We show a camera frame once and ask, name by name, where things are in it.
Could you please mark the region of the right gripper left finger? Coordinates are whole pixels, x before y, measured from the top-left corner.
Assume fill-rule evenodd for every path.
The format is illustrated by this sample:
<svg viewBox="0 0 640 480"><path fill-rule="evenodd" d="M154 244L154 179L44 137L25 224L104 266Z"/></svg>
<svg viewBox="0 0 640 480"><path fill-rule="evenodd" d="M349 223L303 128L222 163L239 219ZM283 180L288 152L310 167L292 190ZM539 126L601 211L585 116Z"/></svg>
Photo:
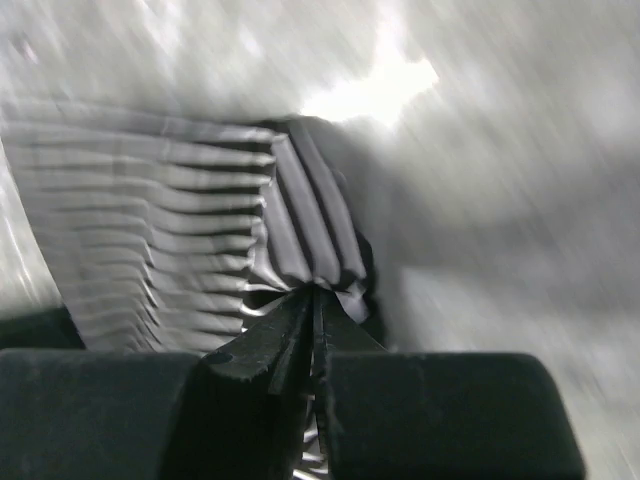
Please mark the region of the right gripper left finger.
<svg viewBox="0 0 640 480"><path fill-rule="evenodd" d="M65 308L1 322L5 479L289 479L311 293L206 355L93 351Z"/></svg>

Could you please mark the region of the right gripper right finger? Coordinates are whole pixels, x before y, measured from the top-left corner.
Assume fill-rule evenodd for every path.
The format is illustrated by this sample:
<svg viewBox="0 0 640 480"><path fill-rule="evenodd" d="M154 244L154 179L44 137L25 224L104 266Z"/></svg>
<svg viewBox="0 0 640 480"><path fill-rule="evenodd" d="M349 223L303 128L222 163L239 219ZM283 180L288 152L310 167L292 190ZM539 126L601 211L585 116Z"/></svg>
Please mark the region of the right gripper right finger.
<svg viewBox="0 0 640 480"><path fill-rule="evenodd" d="M515 352L392 353L313 295L320 444L334 479L582 479L558 386Z"/></svg>

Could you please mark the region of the black white striped tank top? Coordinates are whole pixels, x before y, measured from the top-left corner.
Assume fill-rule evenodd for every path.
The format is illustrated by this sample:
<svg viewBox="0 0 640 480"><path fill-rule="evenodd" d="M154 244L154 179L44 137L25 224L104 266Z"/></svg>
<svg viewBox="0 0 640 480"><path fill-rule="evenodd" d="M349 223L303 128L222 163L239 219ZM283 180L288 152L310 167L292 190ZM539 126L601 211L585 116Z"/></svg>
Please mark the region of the black white striped tank top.
<svg viewBox="0 0 640 480"><path fill-rule="evenodd" d="M225 124L1 105L28 221L84 344L206 353L308 285L374 312L375 267L301 118Z"/></svg>

